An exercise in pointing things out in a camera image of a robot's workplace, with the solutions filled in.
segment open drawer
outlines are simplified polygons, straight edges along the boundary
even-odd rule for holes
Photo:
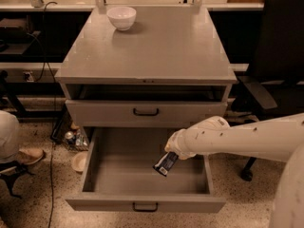
[[[82,190],[66,201],[74,210],[84,211],[218,212],[225,199],[213,197],[207,158],[177,161],[167,177],[152,168],[173,132],[96,128]]]

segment drawer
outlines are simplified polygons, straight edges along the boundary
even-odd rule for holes
[[[221,102],[226,87],[227,85],[83,85],[78,99]]]
[[[222,116],[227,103],[67,100],[66,106],[80,126],[188,127]]]
[[[208,159],[178,160],[167,177],[152,166],[173,133],[167,128],[96,128],[74,210],[216,213]]]

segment cabinet top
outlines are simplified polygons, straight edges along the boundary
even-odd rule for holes
[[[56,73],[63,84],[225,84],[236,80],[206,7],[134,6],[116,30],[92,11]]]

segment drawer handle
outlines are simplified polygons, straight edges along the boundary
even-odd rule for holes
[[[155,209],[138,209],[136,207],[136,203],[133,202],[133,210],[135,212],[145,212],[145,213],[150,212],[150,213],[153,213],[153,212],[158,211],[158,209],[159,209],[159,204],[158,203],[155,203]]]
[[[160,111],[158,108],[156,108],[156,111],[153,113],[141,113],[136,108],[133,108],[133,114],[135,116],[139,116],[139,117],[155,117],[155,116],[159,115],[159,113],[160,113]]]

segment small object in gripper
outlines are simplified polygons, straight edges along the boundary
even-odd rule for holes
[[[163,157],[161,157],[157,164],[153,165],[153,168],[166,177],[168,172],[178,159],[179,156],[176,153],[168,152]]]

